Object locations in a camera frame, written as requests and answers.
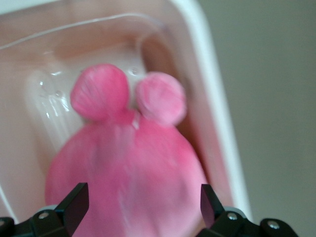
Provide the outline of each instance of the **pink plush toy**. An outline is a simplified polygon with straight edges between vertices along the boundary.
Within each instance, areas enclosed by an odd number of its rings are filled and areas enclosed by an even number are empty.
[[[111,64],[89,67],[71,93],[86,124],[53,160],[47,204],[79,182],[89,185],[89,210],[77,237],[185,237],[200,220],[205,176],[190,143],[175,128],[185,93],[164,73],[138,83],[139,111],[127,108],[128,82]]]

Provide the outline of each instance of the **gray floor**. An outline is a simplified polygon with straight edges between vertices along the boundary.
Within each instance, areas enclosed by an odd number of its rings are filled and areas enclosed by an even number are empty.
[[[212,30],[254,221],[316,233],[316,1],[199,0]]]

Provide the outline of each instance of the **stuffed animal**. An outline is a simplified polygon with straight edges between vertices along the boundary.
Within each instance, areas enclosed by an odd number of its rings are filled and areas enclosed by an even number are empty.
[[[79,182],[89,185],[89,210],[76,237],[185,237],[200,221],[201,164],[177,125],[185,92],[170,75],[149,73],[127,107],[128,81],[100,64],[79,76],[73,108],[88,122],[50,166],[46,204],[59,203]]]

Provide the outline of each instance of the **bolt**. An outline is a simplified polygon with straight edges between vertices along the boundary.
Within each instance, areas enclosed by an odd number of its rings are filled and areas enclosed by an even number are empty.
[[[270,228],[275,229],[275,230],[280,229],[280,226],[275,221],[268,221],[268,226],[270,226]]]
[[[47,216],[49,216],[49,213],[48,212],[43,212],[39,215],[39,219],[44,219],[46,218]]]
[[[235,214],[235,213],[232,213],[232,212],[228,213],[227,216],[228,216],[228,218],[229,218],[230,220],[232,220],[232,221],[235,221],[235,220],[238,219],[237,216],[236,216],[236,214]]]

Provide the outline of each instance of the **translucent container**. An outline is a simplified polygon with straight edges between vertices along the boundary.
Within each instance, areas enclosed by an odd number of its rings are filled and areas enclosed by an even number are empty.
[[[69,92],[87,66],[113,63],[131,90],[148,71],[183,84],[179,130],[224,205],[251,218],[209,28],[193,0],[57,1],[0,16],[0,216],[44,203],[54,155],[84,124]]]

